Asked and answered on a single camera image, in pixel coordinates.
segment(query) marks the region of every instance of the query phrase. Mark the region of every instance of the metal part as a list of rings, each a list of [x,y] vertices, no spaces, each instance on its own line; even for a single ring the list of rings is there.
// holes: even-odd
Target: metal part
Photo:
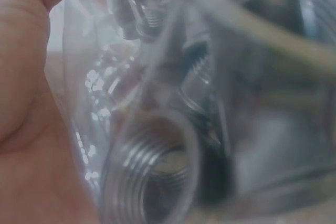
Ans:
[[[197,134],[188,119],[153,111],[131,122],[114,149],[106,164],[102,223],[180,223],[193,202],[201,167]],[[184,151],[186,176],[181,190],[172,191],[171,184],[153,178],[162,158],[176,149]]]
[[[145,41],[153,41],[161,32],[166,13],[173,0],[129,0],[136,28]]]
[[[117,24],[123,30],[123,38],[135,40],[139,37],[135,26],[135,16],[128,0],[111,0],[112,12]]]
[[[209,55],[201,59],[186,75],[178,91],[179,97],[192,114],[208,115],[208,98],[212,91]]]
[[[327,116],[330,120],[326,100],[308,99],[316,103],[318,112],[312,113],[294,102],[280,105],[275,100],[282,99],[268,103],[263,99],[269,92],[292,90],[310,97],[334,94],[334,86],[306,61],[307,55],[314,61],[328,59],[316,42],[336,43],[334,3],[196,1],[210,17],[218,125],[230,178],[227,202],[218,208],[218,215],[248,219],[334,196],[336,153],[328,137],[334,128],[322,123]]]

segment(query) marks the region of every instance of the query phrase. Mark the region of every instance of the hand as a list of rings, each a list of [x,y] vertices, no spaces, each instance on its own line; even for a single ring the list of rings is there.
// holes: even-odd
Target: hand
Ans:
[[[0,0],[0,222],[95,224],[44,75],[60,0]]]

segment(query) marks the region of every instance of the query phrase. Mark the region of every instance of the plastic wrap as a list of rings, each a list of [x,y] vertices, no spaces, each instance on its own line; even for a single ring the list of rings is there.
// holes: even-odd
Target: plastic wrap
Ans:
[[[69,129],[101,223],[333,223],[335,1],[66,0]]]

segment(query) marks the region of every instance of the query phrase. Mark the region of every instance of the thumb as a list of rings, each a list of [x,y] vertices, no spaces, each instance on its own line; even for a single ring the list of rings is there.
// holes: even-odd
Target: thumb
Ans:
[[[23,123],[43,76],[49,10],[61,0],[0,0],[0,139]]]

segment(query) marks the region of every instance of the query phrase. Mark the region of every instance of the internal thread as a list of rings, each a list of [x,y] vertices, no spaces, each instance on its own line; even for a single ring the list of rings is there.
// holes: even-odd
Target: internal thread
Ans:
[[[196,62],[192,70],[192,75],[199,76],[199,78],[201,78],[205,83],[211,82],[212,77],[209,55],[206,55]]]
[[[154,168],[167,154],[186,148],[188,140],[184,137],[181,128],[165,118],[152,118],[130,127],[123,137],[120,152],[115,154],[116,160],[110,164],[113,178],[106,182],[109,187],[106,193],[111,194],[109,201],[113,201],[107,212],[113,216],[113,223],[157,223],[148,213],[155,212],[155,209],[158,213],[155,217],[163,223],[166,223],[167,216],[170,219],[181,218],[169,214],[173,209],[176,212],[176,201],[184,200],[180,196],[190,170],[184,167],[170,176]]]

